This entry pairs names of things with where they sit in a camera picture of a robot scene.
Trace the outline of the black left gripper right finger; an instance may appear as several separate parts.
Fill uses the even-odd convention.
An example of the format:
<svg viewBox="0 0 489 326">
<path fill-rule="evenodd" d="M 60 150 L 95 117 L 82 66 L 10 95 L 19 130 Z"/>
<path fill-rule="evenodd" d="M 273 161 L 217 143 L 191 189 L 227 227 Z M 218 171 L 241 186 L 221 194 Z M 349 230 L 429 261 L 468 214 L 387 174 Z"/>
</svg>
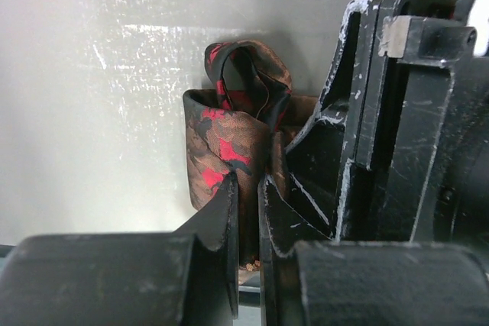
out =
<svg viewBox="0 0 489 326">
<path fill-rule="evenodd" d="M 259 190 L 264 325 L 486 325 L 488 275 L 466 247 L 326 240 Z"/>
</svg>

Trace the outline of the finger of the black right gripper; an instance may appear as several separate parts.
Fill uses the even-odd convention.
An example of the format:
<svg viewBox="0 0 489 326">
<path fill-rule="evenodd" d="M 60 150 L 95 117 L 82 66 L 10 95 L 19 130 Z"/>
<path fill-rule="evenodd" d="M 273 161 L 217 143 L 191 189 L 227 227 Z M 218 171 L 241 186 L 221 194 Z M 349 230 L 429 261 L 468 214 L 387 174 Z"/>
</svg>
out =
<svg viewBox="0 0 489 326">
<path fill-rule="evenodd" d="M 343 14 L 325 85 L 286 147 L 291 188 L 267 178 L 271 240 L 340 240 L 351 198 L 355 155 L 381 0 L 353 0 Z"/>
</svg>

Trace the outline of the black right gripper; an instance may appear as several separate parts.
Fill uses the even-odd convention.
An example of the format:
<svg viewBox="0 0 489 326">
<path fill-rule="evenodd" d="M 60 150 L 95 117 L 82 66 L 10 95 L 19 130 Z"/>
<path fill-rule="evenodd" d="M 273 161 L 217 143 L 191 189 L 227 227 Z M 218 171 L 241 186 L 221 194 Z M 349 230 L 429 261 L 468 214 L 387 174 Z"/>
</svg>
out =
<svg viewBox="0 0 489 326">
<path fill-rule="evenodd" d="M 481 117 L 488 59 L 458 0 L 382 0 L 356 163 L 371 173 L 355 238 L 431 241 L 453 156 Z"/>
</svg>

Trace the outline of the brown red patterned tie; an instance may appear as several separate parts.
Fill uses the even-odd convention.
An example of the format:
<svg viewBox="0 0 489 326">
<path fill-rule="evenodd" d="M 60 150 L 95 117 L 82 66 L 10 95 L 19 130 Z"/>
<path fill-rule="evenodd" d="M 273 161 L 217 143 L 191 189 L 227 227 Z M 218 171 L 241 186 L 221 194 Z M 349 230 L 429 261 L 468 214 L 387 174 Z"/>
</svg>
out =
<svg viewBox="0 0 489 326">
<path fill-rule="evenodd" d="M 200 210 L 230 172 L 238 178 L 239 263 L 259 261 L 258 185 L 264 174 L 290 194 L 286 146 L 312 115 L 316 98 L 293 94 L 289 70 L 259 40 L 213 43 L 205 50 L 212 89 L 183 94 L 189 196 Z"/>
</svg>

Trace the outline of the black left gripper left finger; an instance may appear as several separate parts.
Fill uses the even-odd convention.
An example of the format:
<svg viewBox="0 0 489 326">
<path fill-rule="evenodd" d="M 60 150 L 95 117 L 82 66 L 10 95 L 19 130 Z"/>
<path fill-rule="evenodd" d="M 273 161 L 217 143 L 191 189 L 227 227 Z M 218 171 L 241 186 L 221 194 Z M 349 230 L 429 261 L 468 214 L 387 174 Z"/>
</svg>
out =
<svg viewBox="0 0 489 326">
<path fill-rule="evenodd" d="M 1 272 L 3 325 L 230 325 L 238 316 L 238 180 L 170 233 L 24 239 Z"/>
</svg>

